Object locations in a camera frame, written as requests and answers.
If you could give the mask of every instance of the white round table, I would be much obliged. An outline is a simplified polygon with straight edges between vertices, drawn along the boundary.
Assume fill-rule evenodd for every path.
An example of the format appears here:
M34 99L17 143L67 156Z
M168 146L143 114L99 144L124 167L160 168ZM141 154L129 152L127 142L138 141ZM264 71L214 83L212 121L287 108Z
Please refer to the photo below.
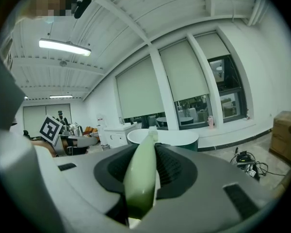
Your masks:
M164 126L167 126L167 120L165 117L159 117L156 119L158 122L161 122L164 124ZM179 118L180 123L181 124L190 124L194 122L194 118L193 117L180 117Z

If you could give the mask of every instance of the gray floor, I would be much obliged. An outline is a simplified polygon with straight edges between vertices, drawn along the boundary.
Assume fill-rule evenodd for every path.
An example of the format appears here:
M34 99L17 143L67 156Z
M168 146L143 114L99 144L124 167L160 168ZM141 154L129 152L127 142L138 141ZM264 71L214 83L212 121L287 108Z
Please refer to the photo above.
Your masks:
M271 137L272 134L269 133L256 140L241 144L238 146L239 151L246 150L252 153L255 156L256 161L265 162L268 165L268 170L270 172L278 174L287 174L290 167L282 160L280 160L278 157L268 152ZM202 153L210 154L230 162L230 160L234 156L234 150L236 149L236 147L237 146ZM90 149L88 150L89 153L95 153L99 151L102 151L100 143L96 144L95 146L91 146ZM278 176L268 173L266 176L261 176L260 184L272 190L280 183L283 177L284 176Z

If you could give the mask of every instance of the fluorescent light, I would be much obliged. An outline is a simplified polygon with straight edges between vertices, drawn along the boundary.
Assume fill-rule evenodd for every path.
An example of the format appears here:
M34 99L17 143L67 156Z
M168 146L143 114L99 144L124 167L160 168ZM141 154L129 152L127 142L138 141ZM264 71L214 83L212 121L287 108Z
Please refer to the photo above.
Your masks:
M62 99L62 98L71 98L72 95L54 95L54 96L50 96L50 99Z
M67 42L48 40L48 39L39 40L39 47L46 48L46 49L62 50L66 52L81 54L84 56L89 56L91 54L90 49L82 48L82 47L79 47L77 45L73 45Z

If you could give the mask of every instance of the brown box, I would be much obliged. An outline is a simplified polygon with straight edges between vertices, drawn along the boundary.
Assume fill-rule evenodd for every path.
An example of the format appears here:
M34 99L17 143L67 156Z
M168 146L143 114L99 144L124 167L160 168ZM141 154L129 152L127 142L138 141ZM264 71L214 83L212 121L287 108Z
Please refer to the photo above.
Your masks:
M282 111L274 118L270 151L291 163L291 111Z

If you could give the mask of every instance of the white pillar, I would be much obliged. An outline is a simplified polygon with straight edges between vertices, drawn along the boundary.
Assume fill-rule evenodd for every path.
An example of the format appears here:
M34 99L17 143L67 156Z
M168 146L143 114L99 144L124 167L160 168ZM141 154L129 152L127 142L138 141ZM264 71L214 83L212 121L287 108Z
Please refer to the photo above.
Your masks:
M159 83L161 98L168 124L168 130L179 130L174 100L160 53L154 46L149 47L149 52L153 63L157 82Z
M220 128L223 126L223 113L222 113L222 107L221 107L221 101L220 101L220 95L219 90L217 87L217 83L215 81L214 75L212 73L211 67L208 63L208 60L206 56L204 55L200 45L194 38L194 36L191 33L187 33L186 37L197 56L197 59L200 63L200 66L202 67L208 89L209 89L209 98L210 98L210 104L211 104L211 110L213 115L213 121L216 128Z

